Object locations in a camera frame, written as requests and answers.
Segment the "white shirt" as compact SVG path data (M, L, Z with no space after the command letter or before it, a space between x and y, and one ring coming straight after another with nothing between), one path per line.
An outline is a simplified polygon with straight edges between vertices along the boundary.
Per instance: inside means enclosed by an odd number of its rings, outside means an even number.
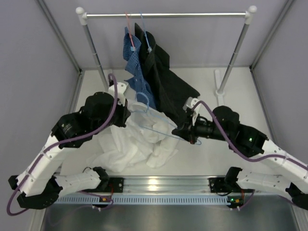
M160 168L178 152L179 138L171 134L176 124L148 103L137 101L136 96L128 101L131 116L127 126L111 126L99 134L99 150L86 160L89 167L120 173L145 162L150 168Z

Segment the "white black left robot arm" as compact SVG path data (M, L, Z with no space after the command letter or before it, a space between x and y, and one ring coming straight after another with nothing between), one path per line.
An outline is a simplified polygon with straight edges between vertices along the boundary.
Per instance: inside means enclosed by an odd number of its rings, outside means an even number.
M102 167L69 176L56 176L55 172L69 154L94 135L112 125L124 128L129 116L124 94L111 92L97 92L86 99L79 111L62 116L31 165L8 180L13 196L20 193L17 202L23 211L45 209L71 193L106 192L110 178Z

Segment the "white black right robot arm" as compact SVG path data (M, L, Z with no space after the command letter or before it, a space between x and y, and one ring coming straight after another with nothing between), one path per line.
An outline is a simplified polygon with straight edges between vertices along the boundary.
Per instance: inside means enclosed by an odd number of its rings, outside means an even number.
M241 167L230 167L224 178L229 191L251 189L274 193L295 206L308 208L308 166L288 154L258 129L240 123L239 114L229 107L209 110L212 121L202 116L193 119L193 110L187 109L185 122L172 131L191 144L198 138L225 141L229 149L250 163L262 163L275 174L255 173Z

